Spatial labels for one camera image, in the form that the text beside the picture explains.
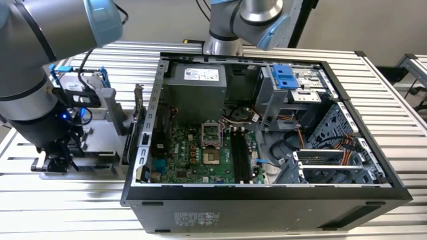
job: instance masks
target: blue plastic clip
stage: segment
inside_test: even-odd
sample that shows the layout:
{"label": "blue plastic clip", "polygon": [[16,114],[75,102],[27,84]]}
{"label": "blue plastic clip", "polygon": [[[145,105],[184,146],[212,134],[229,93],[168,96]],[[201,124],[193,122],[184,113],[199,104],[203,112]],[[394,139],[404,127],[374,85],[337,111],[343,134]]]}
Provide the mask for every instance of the blue plastic clip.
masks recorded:
{"label": "blue plastic clip", "polygon": [[272,76],[277,82],[279,89],[295,90],[299,88],[299,83],[296,82],[293,72],[289,66],[273,64]]}
{"label": "blue plastic clip", "polygon": [[104,66],[100,67],[99,72],[100,72],[101,77],[104,79],[104,87],[111,88],[112,85],[109,83],[108,72],[107,72],[107,69],[104,68]]}
{"label": "blue plastic clip", "polygon": [[256,161],[259,164],[269,164],[269,161],[268,161],[268,160],[264,160],[264,159],[255,158],[255,161]]}
{"label": "blue plastic clip", "polygon": [[52,78],[55,79],[55,83],[60,86],[60,85],[61,85],[61,84],[60,84],[60,79],[59,79],[59,77],[56,76],[55,67],[56,67],[56,65],[55,65],[55,64],[51,64],[51,65],[48,66],[48,71],[49,71],[49,73],[51,73]]}
{"label": "blue plastic clip", "polygon": [[56,69],[56,72],[59,73],[71,73],[75,70],[75,68],[72,66],[60,66]]}

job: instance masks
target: motherboard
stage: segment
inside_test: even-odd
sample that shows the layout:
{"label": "motherboard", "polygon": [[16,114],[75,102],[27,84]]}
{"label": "motherboard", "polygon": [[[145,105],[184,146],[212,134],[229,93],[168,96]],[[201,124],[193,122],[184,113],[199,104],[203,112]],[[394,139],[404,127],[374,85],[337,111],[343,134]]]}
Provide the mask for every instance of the motherboard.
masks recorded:
{"label": "motherboard", "polygon": [[240,141],[244,149],[239,148],[243,157],[236,157],[235,133],[233,129],[220,129],[219,123],[173,127],[167,159],[153,160],[151,181],[164,184],[235,184],[240,183],[236,174],[244,171],[251,183],[263,184],[261,166],[255,163],[259,156],[255,133],[239,131],[244,138],[244,142]]}

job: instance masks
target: slotted aluminum surface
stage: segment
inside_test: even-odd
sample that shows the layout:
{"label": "slotted aluminum surface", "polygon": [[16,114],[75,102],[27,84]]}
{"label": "slotted aluminum surface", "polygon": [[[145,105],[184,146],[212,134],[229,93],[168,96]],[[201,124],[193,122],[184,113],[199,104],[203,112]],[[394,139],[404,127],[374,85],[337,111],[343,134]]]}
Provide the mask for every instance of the slotted aluminum surface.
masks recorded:
{"label": "slotted aluminum surface", "polygon": [[[133,106],[133,85],[144,84],[148,103],[159,52],[200,53],[196,44],[117,42],[93,51],[85,66],[104,66],[123,106]],[[0,235],[5,239],[427,239],[427,137],[370,61],[351,51],[245,47],[247,57],[327,61],[368,129],[410,188],[414,201],[349,232],[307,235],[271,233],[145,234],[129,208],[120,206],[121,181],[40,180],[29,171],[36,150],[11,131],[0,145]],[[77,66],[84,55],[65,61]]]}

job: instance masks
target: power supply label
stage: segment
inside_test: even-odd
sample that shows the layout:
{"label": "power supply label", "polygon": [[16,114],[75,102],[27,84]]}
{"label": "power supply label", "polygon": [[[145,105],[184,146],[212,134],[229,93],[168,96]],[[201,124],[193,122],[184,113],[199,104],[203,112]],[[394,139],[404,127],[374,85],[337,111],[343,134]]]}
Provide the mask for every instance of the power supply label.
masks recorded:
{"label": "power supply label", "polygon": [[175,212],[175,224],[185,226],[216,226],[220,221],[219,212]]}
{"label": "power supply label", "polygon": [[184,80],[219,81],[220,71],[217,69],[187,68]]}

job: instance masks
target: wall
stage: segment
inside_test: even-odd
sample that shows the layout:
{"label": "wall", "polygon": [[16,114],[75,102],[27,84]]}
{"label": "wall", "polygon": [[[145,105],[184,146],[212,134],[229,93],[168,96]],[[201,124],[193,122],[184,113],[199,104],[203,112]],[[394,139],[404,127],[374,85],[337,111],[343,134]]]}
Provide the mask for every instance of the wall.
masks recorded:
{"label": "wall", "polygon": [[184,39],[208,39],[209,22],[195,0],[115,0],[115,2],[129,14],[121,40],[181,43]]}
{"label": "wall", "polygon": [[319,0],[299,48],[362,50],[378,65],[427,54],[426,0]]}

